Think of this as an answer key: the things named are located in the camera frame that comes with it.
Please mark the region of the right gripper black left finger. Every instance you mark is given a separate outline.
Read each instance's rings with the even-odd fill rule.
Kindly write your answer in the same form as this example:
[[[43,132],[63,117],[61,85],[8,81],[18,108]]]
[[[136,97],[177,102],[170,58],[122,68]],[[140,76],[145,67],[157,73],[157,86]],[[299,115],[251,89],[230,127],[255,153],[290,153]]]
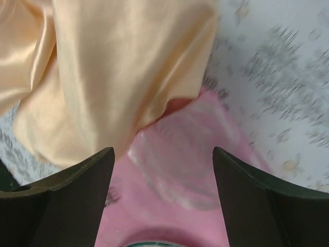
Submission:
[[[1,192],[1,246],[94,246],[115,153],[86,160],[11,192]]]

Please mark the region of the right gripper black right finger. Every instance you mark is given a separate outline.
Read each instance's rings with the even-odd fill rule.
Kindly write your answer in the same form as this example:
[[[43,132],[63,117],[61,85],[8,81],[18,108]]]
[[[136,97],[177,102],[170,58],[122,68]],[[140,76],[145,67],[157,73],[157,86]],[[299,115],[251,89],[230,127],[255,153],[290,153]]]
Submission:
[[[328,246],[328,193],[286,182],[213,150],[230,246]]]

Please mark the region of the peach satin napkin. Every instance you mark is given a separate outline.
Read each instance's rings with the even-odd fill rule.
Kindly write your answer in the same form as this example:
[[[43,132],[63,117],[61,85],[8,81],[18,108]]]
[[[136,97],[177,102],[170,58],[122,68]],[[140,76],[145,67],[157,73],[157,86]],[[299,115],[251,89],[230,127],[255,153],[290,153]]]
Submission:
[[[117,156],[168,104],[198,97],[216,1],[1,1],[1,113],[61,168]]]

